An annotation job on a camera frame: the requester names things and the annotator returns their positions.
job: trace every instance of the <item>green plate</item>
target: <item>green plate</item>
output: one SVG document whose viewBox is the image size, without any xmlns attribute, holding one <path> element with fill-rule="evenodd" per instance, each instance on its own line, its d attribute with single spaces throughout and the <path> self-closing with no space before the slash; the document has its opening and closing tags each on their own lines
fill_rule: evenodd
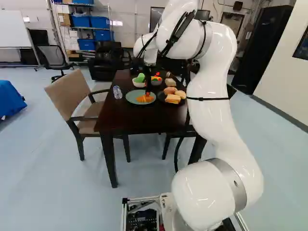
<svg viewBox="0 0 308 231">
<path fill-rule="evenodd" d="M 142 96 L 145 94 L 145 90 L 132 90 L 129 93 L 126 94 L 125 98 L 128 102 L 133 103 L 133 104 L 137 104 L 137 105 L 146 105 L 146 104 L 150 104 L 155 102 L 156 100 L 156 95 L 151 92 L 151 96 L 154 97 L 154 100 L 150 103 L 140 103 L 136 100 L 136 98 L 138 98 L 139 96 Z"/>
</svg>

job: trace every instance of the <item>water bottle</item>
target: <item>water bottle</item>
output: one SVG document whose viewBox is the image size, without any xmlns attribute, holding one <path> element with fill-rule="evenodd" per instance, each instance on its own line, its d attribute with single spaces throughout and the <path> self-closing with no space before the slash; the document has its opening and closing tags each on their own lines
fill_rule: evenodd
<svg viewBox="0 0 308 231">
<path fill-rule="evenodd" d="M 115 85 L 113 87 L 115 99 L 121 99 L 123 97 L 122 91 L 119 86 Z"/>
</svg>

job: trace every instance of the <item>beige upholstered chair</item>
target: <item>beige upholstered chair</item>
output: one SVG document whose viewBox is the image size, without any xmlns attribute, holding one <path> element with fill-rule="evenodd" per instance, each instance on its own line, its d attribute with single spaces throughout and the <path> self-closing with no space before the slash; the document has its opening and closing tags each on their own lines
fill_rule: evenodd
<svg viewBox="0 0 308 231">
<path fill-rule="evenodd" d="M 81 71 L 78 69 L 53 82 L 45 88 L 45 91 L 71 128 L 77 141 L 80 160 L 83 161 L 85 159 L 83 151 L 85 137 L 100 137 L 99 132 L 94 131 L 94 126 L 104 102 L 96 102 L 93 95 L 109 92 L 109 89 L 91 92 Z M 83 116 L 72 117 L 73 112 L 86 97 L 91 101 L 90 107 Z M 126 159 L 127 162 L 130 162 L 128 135 L 114 138 L 123 140 Z"/>
</svg>

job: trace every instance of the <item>light blue floor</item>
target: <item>light blue floor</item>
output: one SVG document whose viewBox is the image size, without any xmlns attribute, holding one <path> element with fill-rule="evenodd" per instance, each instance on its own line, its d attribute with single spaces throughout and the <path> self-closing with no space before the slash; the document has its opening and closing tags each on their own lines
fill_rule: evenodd
<svg viewBox="0 0 308 231">
<path fill-rule="evenodd" d="M 93 87 L 88 71 L 83 72 Z M 120 185 L 112 189 L 100 139 L 85 140 L 86 161 L 81 162 L 72 132 L 43 90 L 57 74 L 0 69 L 0 79 L 10 80 L 28 104 L 0 124 L 0 230 L 117 231 L 122 197 L 170 191 L 176 140 L 162 161 L 164 135 L 130 136 L 131 163 L 122 141 L 115 140 Z M 307 230 L 308 134 L 240 92 L 231 100 L 231 110 L 265 176 L 263 197 L 242 212 L 249 229 Z M 180 165 L 186 163 L 192 143 L 184 140 Z M 212 156 L 207 145 L 203 159 Z"/>
</svg>

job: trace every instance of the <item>dark wooden table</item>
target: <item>dark wooden table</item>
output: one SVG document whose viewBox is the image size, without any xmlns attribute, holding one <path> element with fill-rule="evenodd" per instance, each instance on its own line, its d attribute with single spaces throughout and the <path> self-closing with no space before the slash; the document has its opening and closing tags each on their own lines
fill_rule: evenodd
<svg viewBox="0 0 308 231">
<path fill-rule="evenodd" d="M 114 135 L 122 134 L 147 134 L 147 133 L 172 133 L 184 128 L 184 123 L 180 119 L 180 107 L 172 104 L 165 104 L 158 99 L 148 105 L 134 105 L 125 99 L 126 93 L 137 89 L 132 83 L 129 70 L 117 71 L 111 90 L 108 93 L 104 106 L 96 122 L 95 131 L 101 135 L 103 151 L 109 173 L 109 178 L 113 188 L 116 188 L 116 165 L 113 144 Z M 177 89 L 185 90 L 185 87 L 177 80 Z M 123 93 L 122 99 L 115 99 L 112 87 L 118 85 Z M 166 87 L 163 82 L 159 87 L 153 87 L 152 92 L 158 93 Z M 201 156 L 206 141 L 197 137 L 190 163 L 197 162 Z"/>
</svg>

